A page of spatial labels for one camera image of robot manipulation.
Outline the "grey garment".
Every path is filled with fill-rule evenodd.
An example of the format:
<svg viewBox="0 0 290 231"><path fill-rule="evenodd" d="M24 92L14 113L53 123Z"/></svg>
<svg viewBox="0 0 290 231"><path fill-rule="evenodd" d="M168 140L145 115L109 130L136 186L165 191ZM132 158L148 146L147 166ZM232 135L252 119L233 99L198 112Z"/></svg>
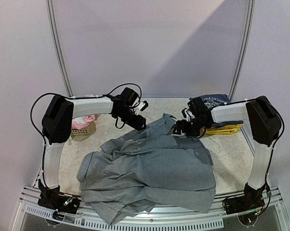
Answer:
<svg viewBox="0 0 290 231"><path fill-rule="evenodd" d="M107 224L157 204L210 210L216 187L211 155L199 139L171 135L174 124L164 114L84 157L77 174L81 198Z"/></svg>

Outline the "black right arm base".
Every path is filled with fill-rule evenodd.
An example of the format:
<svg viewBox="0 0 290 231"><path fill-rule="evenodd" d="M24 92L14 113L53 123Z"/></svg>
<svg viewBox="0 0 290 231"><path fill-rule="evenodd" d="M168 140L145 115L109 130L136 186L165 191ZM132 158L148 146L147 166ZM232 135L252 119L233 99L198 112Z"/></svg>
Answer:
<svg viewBox="0 0 290 231"><path fill-rule="evenodd" d="M265 203L263 199L263 191L266 190L268 196L268 202ZM267 182L258 189L254 189L248 185L244 186L243 196L228 196L222 201L222 206L227 214L240 213L248 210L254 210L261 208L260 211L255 213L255 216L259 216L266 211L271 201L271 189Z"/></svg>

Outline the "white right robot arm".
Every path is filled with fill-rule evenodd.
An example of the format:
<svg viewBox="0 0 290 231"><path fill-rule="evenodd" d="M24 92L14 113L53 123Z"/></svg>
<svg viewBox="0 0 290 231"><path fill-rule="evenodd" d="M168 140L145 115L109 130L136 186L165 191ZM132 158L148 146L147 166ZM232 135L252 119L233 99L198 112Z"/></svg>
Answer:
<svg viewBox="0 0 290 231"><path fill-rule="evenodd" d="M252 170L247 188L258 190L267 183L272 151L283 133L280 114L265 96L208 108L200 97L190 100L184 119L175 123L173 133L200 138L213 124L248 121L255 142Z"/></svg>

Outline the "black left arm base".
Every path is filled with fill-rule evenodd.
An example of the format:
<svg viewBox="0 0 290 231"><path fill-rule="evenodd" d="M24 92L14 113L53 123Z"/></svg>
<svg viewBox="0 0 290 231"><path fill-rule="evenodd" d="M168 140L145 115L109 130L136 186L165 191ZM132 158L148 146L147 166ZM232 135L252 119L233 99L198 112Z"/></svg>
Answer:
<svg viewBox="0 0 290 231"><path fill-rule="evenodd" d="M53 209L57 212L76 214L80 206L80 200L73 195L65 195L59 191L59 188L48 189L38 180L40 196L38 205L41 207Z"/></svg>

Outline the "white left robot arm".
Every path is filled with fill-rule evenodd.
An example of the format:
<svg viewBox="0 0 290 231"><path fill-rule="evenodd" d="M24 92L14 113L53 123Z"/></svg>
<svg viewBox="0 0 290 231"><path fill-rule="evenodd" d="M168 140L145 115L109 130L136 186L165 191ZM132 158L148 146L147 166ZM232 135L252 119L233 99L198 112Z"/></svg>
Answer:
<svg viewBox="0 0 290 231"><path fill-rule="evenodd" d="M42 134L46 140L43 155L42 179L45 187L59 187L59 165L64 143L72 130L72 120L89 115L109 114L135 130L146 127L146 119L139 112L148 107L147 101L124 97L123 95L104 97L68 98L55 94L43 118Z"/></svg>

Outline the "beige perforated laundry basket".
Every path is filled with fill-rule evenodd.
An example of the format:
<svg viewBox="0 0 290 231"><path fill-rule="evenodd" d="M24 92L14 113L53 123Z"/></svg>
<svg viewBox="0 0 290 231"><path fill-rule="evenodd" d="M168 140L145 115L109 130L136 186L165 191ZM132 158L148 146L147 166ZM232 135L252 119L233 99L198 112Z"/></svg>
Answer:
<svg viewBox="0 0 290 231"><path fill-rule="evenodd" d="M71 129L71 136L86 136L91 134L91 128Z"/></svg>

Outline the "yellow folded t-shirt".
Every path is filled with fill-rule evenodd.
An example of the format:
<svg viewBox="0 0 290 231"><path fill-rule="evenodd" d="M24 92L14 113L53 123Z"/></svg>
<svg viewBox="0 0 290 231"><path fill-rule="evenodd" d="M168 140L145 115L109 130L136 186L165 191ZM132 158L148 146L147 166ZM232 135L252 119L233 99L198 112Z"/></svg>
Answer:
<svg viewBox="0 0 290 231"><path fill-rule="evenodd" d="M207 135L232 135L236 133L241 127L242 127L242 124L226 125L223 127L211 127L211 128L206 129L205 134Z"/></svg>

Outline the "pink garment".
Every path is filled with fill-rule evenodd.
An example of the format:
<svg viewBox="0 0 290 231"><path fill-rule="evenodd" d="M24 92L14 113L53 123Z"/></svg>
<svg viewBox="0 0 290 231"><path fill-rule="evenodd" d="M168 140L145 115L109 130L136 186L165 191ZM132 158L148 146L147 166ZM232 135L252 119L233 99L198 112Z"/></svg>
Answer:
<svg viewBox="0 0 290 231"><path fill-rule="evenodd" d="M72 120L72 129L83 129L87 126L89 126L93 121L97 120L99 117L99 114L96 115L86 115L86 116L81 116L74 118Z"/></svg>

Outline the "left aluminium frame post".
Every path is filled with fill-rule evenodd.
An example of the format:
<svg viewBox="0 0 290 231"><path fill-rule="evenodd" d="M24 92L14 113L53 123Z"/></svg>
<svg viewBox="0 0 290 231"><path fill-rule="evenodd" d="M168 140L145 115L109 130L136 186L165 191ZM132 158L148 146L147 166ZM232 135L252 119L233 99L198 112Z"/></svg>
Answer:
<svg viewBox="0 0 290 231"><path fill-rule="evenodd" d="M68 76L68 72L67 72L64 57L63 57L63 51L61 48L59 32L58 32L56 17L55 17L54 1L45 0L45 2L46 2L47 12L48 12L51 36L52 36L55 54L56 54L58 65L59 65L59 70L63 79L63 84L64 84L67 95L73 96L73 89L72 89L72 85Z"/></svg>

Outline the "aluminium frame post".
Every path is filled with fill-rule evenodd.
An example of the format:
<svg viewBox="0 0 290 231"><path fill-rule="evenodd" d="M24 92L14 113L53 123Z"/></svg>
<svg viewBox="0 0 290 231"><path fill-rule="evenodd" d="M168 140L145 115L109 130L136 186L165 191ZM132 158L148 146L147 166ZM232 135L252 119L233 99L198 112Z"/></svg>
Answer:
<svg viewBox="0 0 290 231"><path fill-rule="evenodd" d="M236 64L234 78L233 78L233 81L231 83L229 93L228 93L228 97L231 101L233 101L233 98L235 95L235 91L236 91L236 88L237 88L237 85L239 82L240 73L241 73L241 70L243 67L243 62L244 62L244 58L245 58L247 47L248 47L248 42L249 42L249 37L250 37L251 27L252 27L254 8L255 8L255 1L249 0L247 12L246 12L246 17L245 17L245 22L244 22L242 41L240 44L239 57L238 57L238 61Z"/></svg>
<svg viewBox="0 0 290 231"><path fill-rule="evenodd" d="M55 54L56 54L58 65L59 65L59 70L63 79L63 84L64 84L67 95L73 96L73 89L72 89L72 85L68 76L68 72L67 72L64 57L63 57L63 51L61 48L59 32L58 32L56 17L55 17L54 1L45 0L45 2L46 2L47 12L48 12L51 36L52 36Z"/></svg>

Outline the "aluminium front rail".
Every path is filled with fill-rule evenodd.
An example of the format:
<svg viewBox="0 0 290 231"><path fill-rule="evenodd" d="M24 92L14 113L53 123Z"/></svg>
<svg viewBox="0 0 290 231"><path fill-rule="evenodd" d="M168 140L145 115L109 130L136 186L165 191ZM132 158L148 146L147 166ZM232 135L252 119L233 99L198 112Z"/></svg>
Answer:
<svg viewBox="0 0 290 231"><path fill-rule="evenodd" d="M151 212L109 225L85 203L76 214L64 214L63 220L52 218L53 210L38 205L40 191L25 186L12 225L13 231L290 231L290 219L278 187L271 188L266 211L252 220L246 212L227 214L222 206L225 198L235 199L242 192L218 194L209 213L199 213L170 205L157 205Z"/></svg>

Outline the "right aluminium frame post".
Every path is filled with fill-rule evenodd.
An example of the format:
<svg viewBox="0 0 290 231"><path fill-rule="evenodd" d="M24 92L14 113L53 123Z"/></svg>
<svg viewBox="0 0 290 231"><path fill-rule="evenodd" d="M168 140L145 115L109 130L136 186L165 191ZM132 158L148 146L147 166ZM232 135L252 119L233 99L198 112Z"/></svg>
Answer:
<svg viewBox="0 0 290 231"><path fill-rule="evenodd" d="M242 41L240 44L239 57L238 57L238 61L236 64L234 78L233 78L233 81L231 83L229 93L228 93L228 97L231 101L233 101L233 98L235 95L235 91L236 91L236 88L237 88L237 85L239 82L240 73L241 73L241 70L243 67L243 62L244 62L244 58L245 58L247 47L248 47L248 42L249 42L249 37L250 37L251 27L252 27L254 8L255 8L255 1L249 0L247 12L246 12L246 17L245 17L245 22L244 22Z"/></svg>

